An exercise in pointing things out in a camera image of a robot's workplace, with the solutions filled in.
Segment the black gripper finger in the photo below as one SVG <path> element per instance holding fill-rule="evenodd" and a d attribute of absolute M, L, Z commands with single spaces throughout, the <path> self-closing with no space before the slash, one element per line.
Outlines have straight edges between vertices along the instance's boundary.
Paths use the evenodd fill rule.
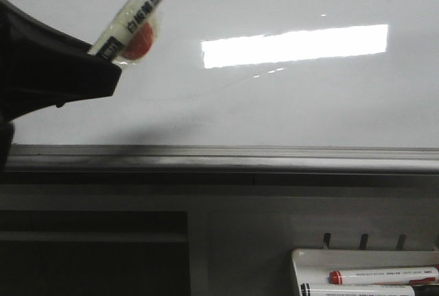
<path fill-rule="evenodd" d="M 88 54 L 91 45 L 1 0 L 1 165 L 14 119 L 49 106 L 110 97 L 121 68 Z"/>

